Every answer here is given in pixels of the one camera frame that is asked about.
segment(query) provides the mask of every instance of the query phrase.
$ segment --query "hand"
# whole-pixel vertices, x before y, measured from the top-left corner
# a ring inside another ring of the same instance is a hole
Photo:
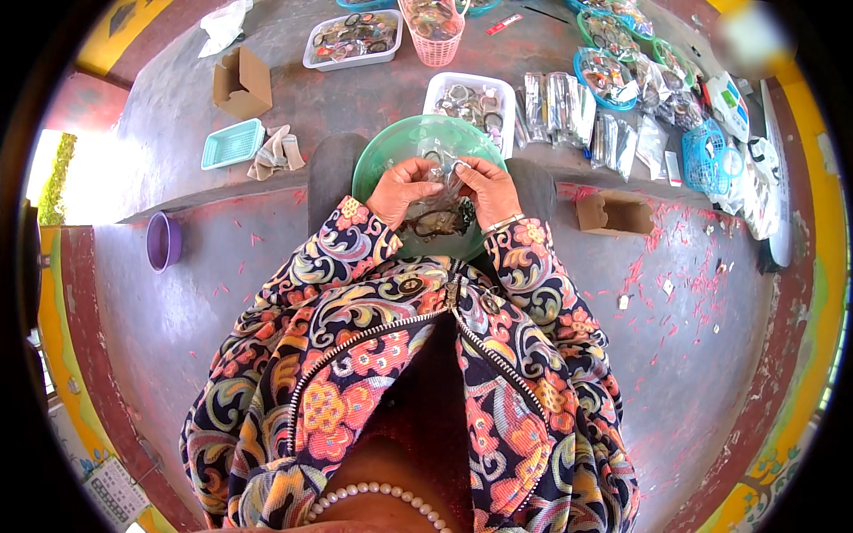
[[[506,171],[479,157],[459,159],[471,166],[456,165],[456,175],[467,185],[459,195],[471,198],[480,228],[486,229],[521,213],[519,195]]]
[[[389,228],[397,231],[411,202],[438,194],[444,189],[441,183],[421,181],[435,166],[438,166],[435,162],[420,158],[406,159],[394,165],[382,174],[366,203],[367,208]]]

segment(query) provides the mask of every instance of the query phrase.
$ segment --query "teal plastic tray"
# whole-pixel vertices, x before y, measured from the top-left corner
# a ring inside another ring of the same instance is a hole
[[[201,169],[209,171],[255,157],[255,153],[264,143],[264,133],[264,127],[258,119],[249,119],[214,131],[205,141]]]

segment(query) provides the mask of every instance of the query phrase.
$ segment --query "purple bowl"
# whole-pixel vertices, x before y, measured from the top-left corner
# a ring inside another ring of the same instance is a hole
[[[158,274],[181,258],[181,226],[163,211],[148,221],[148,262]]]

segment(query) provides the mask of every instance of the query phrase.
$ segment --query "pink plastic basket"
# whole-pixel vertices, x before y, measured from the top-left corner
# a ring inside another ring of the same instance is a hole
[[[438,68],[444,67],[453,61],[456,49],[459,48],[459,41],[462,39],[462,33],[465,31],[465,13],[468,11],[470,2],[467,2],[462,12],[457,14],[453,19],[460,27],[459,33],[447,41],[433,41],[418,35],[417,32],[412,30],[412,26],[409,25],[409,17],[406,16],[408,13],[406,5],[409,2],[407,0],[397,0],[397,2],[400,5],[400,11],[403,12],[403,17],[406,19],[406,26],[409,28],[409,34],[412,36],[412,42],[415,44],[415,51],[418,53],[421,63],[427,67]],[[449,4],[450,8],[456,12],[455,3],[449,2]]]

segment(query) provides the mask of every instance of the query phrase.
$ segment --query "bracelet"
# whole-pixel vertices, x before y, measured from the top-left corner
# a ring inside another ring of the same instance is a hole
[[[508,219],[506,219],[506,220],[502,220],[502,221],[501,221],[501,222],[499,222],[499,223],[494,223],[494,224],[492,224],[492,225],[491,225],[491,226],[489,226],[488,228],[484,229],[482,233],[483,233],[483,235],[488,235],[488,234],[489,234],[489,233],[491,233],[492,231],[496,231],[496,230],[498,230],[498,229],[505,228],[505,227],[506,227],[506,226],[508,226],[509,224],[511,224],[511,223],[513,223],[513,222],[518,222],[519,220],[521,220],[521,219],[522,219],[522,218],[524,218],[524,217],[525,217],[525,214],[524,214],[524,213],[519,213],[518,215],[513,215],[513,216],[511,216],[510,218],[508,218]]]

